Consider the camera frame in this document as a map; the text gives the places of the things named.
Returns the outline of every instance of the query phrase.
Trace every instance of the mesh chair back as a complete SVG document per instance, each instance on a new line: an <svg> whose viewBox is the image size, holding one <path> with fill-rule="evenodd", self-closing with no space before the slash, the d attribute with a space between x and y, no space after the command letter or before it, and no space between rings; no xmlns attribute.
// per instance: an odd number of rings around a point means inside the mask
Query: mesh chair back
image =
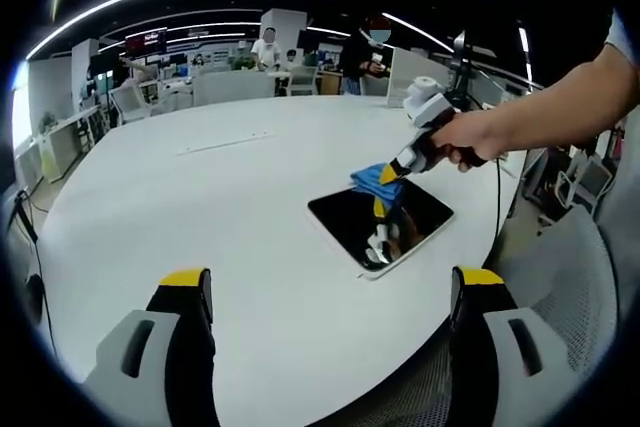
<svg viewBox="0 0 640 427"><path fill-rule="evenodd" d="M618 314L613 266L586 210L574 207L498 273L518 306L531 307L564 339L569 366L580 377L590 374Z"/></svg>
<svg viewBox="0 0 640 427"><path fill-rule="evenodd" d="M318 75L317 67L298 66L291 69L291 77L289 78L289 91L304 91L312 94L317 93L316 76Z"/></svg>
<svg viewBox="0 0 640 427"><path fill-rule="evenodd" d="M110 95L113 102L123 114L134 112L146 105L142 101L142 94L139 94L137 85L118 87L117 89L113 89Z"/></svg>

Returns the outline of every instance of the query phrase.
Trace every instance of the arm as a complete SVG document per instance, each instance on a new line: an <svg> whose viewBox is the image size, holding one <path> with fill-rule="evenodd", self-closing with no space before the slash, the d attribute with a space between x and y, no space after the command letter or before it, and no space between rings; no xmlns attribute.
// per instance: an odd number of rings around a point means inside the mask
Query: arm
<svg viewBox="0 0 640 427"><path fill-rule="evenodd" d="M496 129L504 150L581 142L612 127L638 100L635 69L607 44L550 88L496 108Z"/></svg>
<svg viewBox="0 0 640 427"><path fill-rule="evenodd" d="M122 59L122 62L127 67L131 67L132 69L139 70L141 72L144 72L147 75L153 75L155 73L155 70L152 69L151 67L148 67L142 64L136 64L135 62L131 62L129 59Z"/></svg>
<svg viewBox="0 0 640 427"><path fill-rule="evenodd" d="M438 146L473 147L484 159L509 150L570 144L612 127L639 99L634 67L607 44L593 62L548 89L491 111L458 115L433 140ZM459 162L457 153L452 160Z"/></svg>

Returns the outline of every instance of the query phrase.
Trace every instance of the round table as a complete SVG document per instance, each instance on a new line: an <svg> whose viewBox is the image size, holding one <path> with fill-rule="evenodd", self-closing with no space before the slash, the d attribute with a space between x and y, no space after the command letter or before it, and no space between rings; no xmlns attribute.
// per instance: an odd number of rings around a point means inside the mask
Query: round table
<svg viewBox="0 0 640 427"><path fill-rule="evenodd" d="M383 381L449 312L451 268L481 266L496 166L448 162L413 182L454 217L378 280L307 203L349 186L413 136L366 97L271 98L188 109L111 130L56 199L40 239L53 332L76 380L101 339L169 272L211 269L213 386L224 426L309 424ZM524 153L501 172L502 224Z"/></svg>

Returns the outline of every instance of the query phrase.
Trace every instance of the face mask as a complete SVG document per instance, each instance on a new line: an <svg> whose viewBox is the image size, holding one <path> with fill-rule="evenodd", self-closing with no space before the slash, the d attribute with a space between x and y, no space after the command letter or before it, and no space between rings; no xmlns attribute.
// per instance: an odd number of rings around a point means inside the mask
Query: face mask
<svg viewBox="0 0 640 427"><path fill-rule="evenodd" d="M370 31L370 34L373 40L381 44L384 44L387 40L389 40L389 37L391 37L390 30L372 30Z"/></svg>
<svg viewBox="0 0 640 427"><path fill-rule="evenodd" d="M384 45L382 45L379 42L376 42L375 40L373 40L371 37L369 37L369 34L367 34L364 30L360 29L360 33L362 34L362 36L367 39L367 41L369 42L369 45L375 49L381 49L384 47Z"/></svg>

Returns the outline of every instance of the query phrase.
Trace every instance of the person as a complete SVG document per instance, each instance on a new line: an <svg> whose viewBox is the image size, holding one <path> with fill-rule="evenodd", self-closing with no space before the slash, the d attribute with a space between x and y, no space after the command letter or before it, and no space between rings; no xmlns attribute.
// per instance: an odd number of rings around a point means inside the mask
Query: person
<svg viewBox="0 0 640 427"><path fill-rule="evenodd" d="M381 16L365 19L363 24L345 42L340 53L339 69L343 74L343 90L347 94L360 95L360 78L369 74L381 77L385 72L382 64L384 44L390 27Z"/></svg>
<svg viewBox="0 0 640 427"><path fill-rule="evenodd" d="M634 110L640 101L640 29L629 25L636 24L625 24L614 11L609 36L593 61L543 91L492 110L458 114L433 136L466 172L470 167L461 161L459 147L492 160L510 150L584 141L629 114L618 173L596 216L615 269L622 316L640 285L640 110Z"/></svg>
<svg viewBox="0 0 640 427"><path fill-rule="evenodd" d="M287 63L284 66L284 70L290 72L291 69L300 65L298 62L296 62L297 55L298 52L296 52L296 49L289 49L287 51Z"/></svg>
<svg viewBox="0 0 640 427"><path fill-rule="evenodd" d="M125 81L121 84L122 86L127 86L130 84L140 84L142 82L148 82L150 80L155 80L158 77L157 68L151 67L149 65L142 65L136 62L131 62L129 59L122 58L122 63L131 69L129 71L129 76L125 79Z"/></svg>
<svg viewBox="0 0 640 427"><path fill-rule="evenodd" d="M196 54L196 56L193 58L193 61L191 62L191 65L193 65L194 67L202 67L204 65L202 54Z"/></svg>
<svg viewBox="0 0 640 427"><path fill-rule="evenodd" d="M251 48L251 55L258 70L280 67L280 46L276 42L276 29L267 27L261 39Z"/></svg>

